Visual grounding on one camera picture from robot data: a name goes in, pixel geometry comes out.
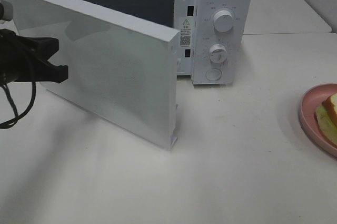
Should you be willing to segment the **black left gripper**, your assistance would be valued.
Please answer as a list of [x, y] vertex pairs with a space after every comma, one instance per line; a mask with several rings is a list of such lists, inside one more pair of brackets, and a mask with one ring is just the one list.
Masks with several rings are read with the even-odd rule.
[[1, 29], [1, 83], [66, 81], [69, 67], [48, 62], [57, 52], [56, 38], [22, 37]]

